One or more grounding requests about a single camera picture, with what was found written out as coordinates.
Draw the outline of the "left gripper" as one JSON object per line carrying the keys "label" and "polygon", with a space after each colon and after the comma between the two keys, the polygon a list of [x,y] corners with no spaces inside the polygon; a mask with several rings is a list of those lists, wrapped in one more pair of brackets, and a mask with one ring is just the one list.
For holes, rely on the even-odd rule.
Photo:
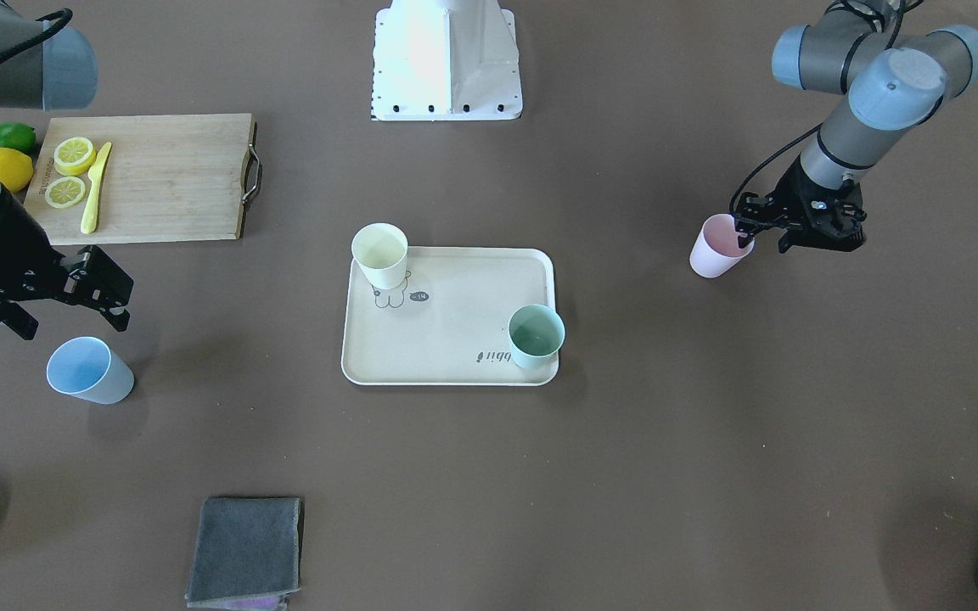
{"label": "left gripper", "polygon": [[794,247],[852,252],[866,241],[867,213],[857,182],[846,179],[836,189],[820,186],[800,161],[788,167],[766,196],[738,193],[731,216],[740,250],[752,249],[758,233],[772,229],[784,232],[778,240],[780,254]]}

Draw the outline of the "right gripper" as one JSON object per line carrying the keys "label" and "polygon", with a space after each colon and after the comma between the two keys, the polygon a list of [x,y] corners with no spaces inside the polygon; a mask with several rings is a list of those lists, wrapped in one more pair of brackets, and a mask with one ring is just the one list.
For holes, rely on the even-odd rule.
{"label": "right gripper", "polygon": [[22,303],[55,300],[97,311],[124,332],[131,321],[126,306],[132,289],[131,276],[104,249],[86,246],[63,255],[22,205],[0,200],[0,325],[31,340],[38,321]]}

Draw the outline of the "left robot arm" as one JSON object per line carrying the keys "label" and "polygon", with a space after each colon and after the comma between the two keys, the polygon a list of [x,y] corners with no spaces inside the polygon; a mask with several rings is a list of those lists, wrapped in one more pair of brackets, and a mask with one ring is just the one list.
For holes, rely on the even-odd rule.
{"label": "left robot arm", "polygon": [[780,229],[778,249],[851,252],[865,241],[861,181],[899,140],[978,81],[978,30],[951,25],[917,37],[900,30],[901,1],[834,1],[818,23],[789,28],[773,77],[805,92],[839,94],[825,121],[766,196],[739,189],[734,236],[749,247]]}

